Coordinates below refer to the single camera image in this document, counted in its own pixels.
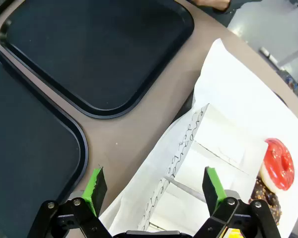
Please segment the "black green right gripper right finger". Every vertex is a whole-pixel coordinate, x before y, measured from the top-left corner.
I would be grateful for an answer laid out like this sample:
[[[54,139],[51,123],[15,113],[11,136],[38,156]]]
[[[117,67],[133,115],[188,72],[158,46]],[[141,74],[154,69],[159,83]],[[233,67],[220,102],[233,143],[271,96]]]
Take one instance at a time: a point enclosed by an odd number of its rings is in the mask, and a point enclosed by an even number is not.
[[[226,195],[214,168],[205,167],[202,189],[210,217],[193,236],[223,238],[229,229],[240,230],[244,238],[279,238],[281,235],[265,200],[246,204]]]

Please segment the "person's left hand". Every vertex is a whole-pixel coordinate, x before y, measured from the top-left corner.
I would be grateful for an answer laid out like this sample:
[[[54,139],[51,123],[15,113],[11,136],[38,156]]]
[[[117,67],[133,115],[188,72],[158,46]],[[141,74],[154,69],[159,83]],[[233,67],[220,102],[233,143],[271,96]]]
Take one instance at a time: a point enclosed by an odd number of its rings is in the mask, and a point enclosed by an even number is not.
[[[217,10],[226,10],[230,5],[230,0],[192,0],[197,6],[212,7]]]

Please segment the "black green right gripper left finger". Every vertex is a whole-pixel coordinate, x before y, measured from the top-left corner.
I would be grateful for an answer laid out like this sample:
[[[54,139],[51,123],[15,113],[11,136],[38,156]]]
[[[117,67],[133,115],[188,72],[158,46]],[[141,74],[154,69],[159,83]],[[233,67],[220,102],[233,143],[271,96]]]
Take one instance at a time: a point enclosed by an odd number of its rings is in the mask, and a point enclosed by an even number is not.
[[[79,229],[85,238],[112,237],[98,217],[106,191],[103,169],[95,169],[81,197],[63,204],[42,203],[28,237],[65,238],[73,229]]]

